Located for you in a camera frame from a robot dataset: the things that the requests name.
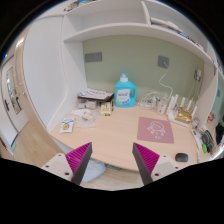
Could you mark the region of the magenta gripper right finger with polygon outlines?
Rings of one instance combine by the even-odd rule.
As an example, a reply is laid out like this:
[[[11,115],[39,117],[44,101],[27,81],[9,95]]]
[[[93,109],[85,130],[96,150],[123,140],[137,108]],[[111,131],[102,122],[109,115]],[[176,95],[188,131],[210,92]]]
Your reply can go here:
[[[132,153],[144,185],[148,185],[180,169],[178,164],[167,154],[159,155],[140,144],[133,144]]]

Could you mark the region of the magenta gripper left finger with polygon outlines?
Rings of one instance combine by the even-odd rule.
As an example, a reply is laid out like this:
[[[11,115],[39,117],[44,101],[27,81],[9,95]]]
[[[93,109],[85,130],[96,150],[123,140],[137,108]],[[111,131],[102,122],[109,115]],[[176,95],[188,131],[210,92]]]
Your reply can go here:
[[[92,143],[86,143],[67,154],[58,153],[42,169],[80,185],[92,154]]]

